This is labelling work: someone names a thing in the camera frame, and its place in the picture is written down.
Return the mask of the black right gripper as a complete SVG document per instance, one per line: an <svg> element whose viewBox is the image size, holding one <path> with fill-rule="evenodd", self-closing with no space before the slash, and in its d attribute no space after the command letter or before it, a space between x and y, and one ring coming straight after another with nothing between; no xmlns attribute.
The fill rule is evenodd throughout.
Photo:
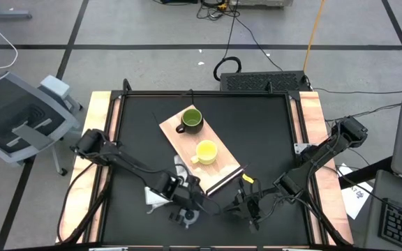
<svg viewBox="0 0 402 251"><path fill-rule="evenodd" d="M237 197L238 205L229 204L223 208L223 212L246 219L251 233L256 233L260 228L258 220L261 218L259 207L262 199L261 182L258 179L254 179L253 183L250 184L249 193L246 194L243 181L239 181Z"/></svg>

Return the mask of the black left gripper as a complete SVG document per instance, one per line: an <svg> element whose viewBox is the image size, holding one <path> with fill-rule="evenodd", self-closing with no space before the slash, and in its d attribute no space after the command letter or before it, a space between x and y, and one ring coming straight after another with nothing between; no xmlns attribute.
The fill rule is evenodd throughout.
<svg viewBox="0 0 402 251"><path fill-rule="evenodd" d="M187 186L180 183L170 197L172 204L179 207L179 211L171 212L169 220L176 224L194 224L200 215L204 192L196 176L187 176Z"/></svg>

